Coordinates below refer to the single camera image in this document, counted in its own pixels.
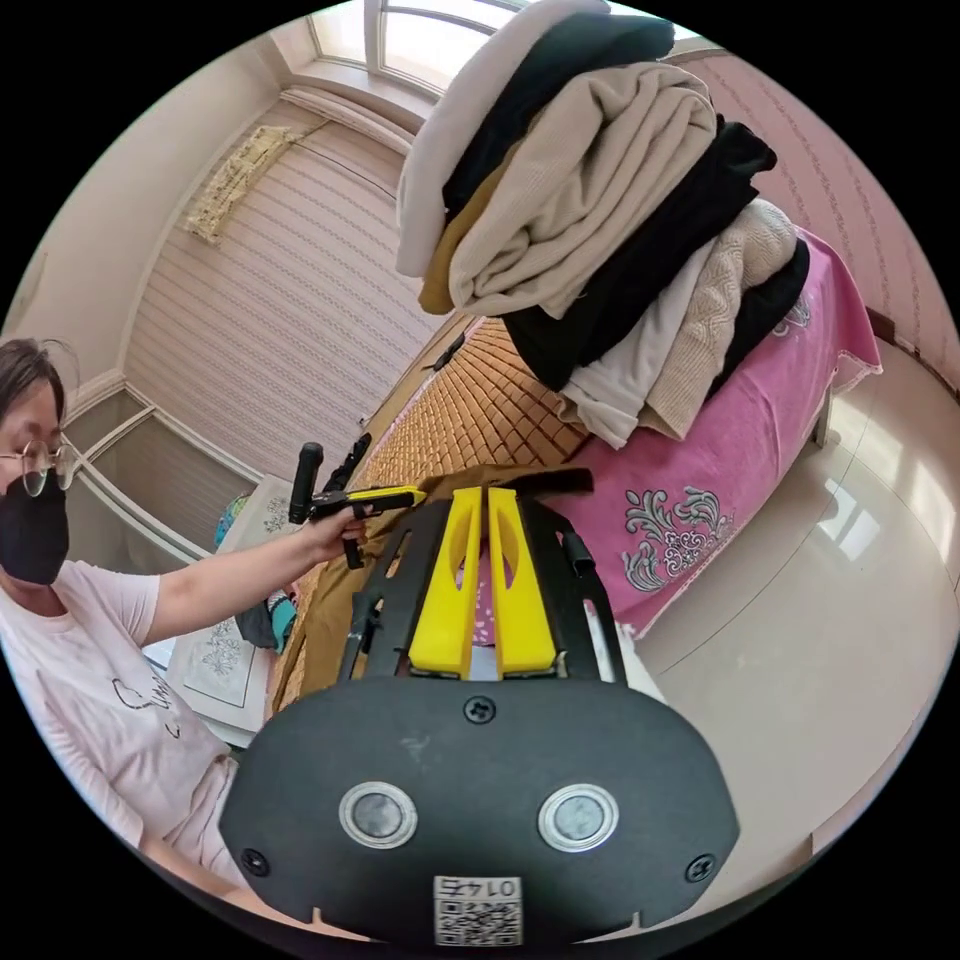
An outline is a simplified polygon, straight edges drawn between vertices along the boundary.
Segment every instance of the striped wallpaper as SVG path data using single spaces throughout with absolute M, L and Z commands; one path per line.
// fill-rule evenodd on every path
M 258 123 L 315 132 L 263 175 L 219 247 L 172 231 L 123 372 L 215 445 L 292 478 L 307 440 L 340 462 L 443 318 L 393 270 L 401 155 L 283 101 Z
M 867 305 L 960 388 L 960 340 L 920 245 L 893 201 L 844 142 L 796 97 L 739 57 L 706 51 L 679 65 L 710 87 L 717 110 L 740 120 L 780 158 L 757 177 L 764 197 L 843 257 Z

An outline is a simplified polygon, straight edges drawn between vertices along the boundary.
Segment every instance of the black face mask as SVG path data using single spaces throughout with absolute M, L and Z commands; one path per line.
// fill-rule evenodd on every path
M 67 551 L 67 497 L 51 470 L 40 496 L 15 480 L 0 496 L 0 567 L 8 577 L 48 587 L 57 579 Z

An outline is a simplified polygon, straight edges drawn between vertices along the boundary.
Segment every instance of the pink t-shirt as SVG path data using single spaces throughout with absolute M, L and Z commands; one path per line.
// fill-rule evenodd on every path
M 67 562 L 54 589 L 69 611 L 61 617 L 0 590 L 0 646 L 54 757 L 131 846 L 147 831 L 244 884 L 218 829 L 236 761 L 140 650 L 159 577 Z

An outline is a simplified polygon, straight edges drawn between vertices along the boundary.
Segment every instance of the glasses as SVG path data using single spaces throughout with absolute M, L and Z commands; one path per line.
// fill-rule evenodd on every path
M 31 440 L 23 448 L 23 453 L 0 453 L 0 460 L 19 460 L 27 493 L 31 497 L 39 497 L 51 470 L 61 490 L 66 490 L 73 483 L 80 455 L 66 441 L 51 453 L 42 440 Z

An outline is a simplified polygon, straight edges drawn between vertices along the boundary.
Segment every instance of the woman's hand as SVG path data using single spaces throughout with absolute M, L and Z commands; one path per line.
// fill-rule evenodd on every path
M 343 553 L 344 540 L 356 540 L 359 545 L 366 543 L 366 525 L 366 520 L 354 517 L 353 507 L 347 507 L 332 517 L 305 523 L 299 535 L 309 540 L 316 550 L 317 563 L 326 563 Z

